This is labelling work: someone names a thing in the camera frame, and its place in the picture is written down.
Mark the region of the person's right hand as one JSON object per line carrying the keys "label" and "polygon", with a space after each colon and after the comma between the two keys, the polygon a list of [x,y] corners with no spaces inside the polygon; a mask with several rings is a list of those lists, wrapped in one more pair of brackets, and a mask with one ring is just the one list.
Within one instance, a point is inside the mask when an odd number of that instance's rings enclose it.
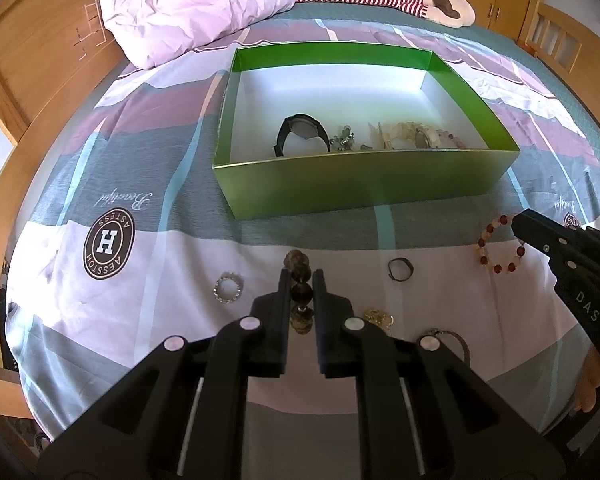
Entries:
{"label": "person's right hand", "polygon": [[573,409],[589,413],[596,403],[596,391],[600,388],[600,352],[594,346],[588,350],[574,390]]}

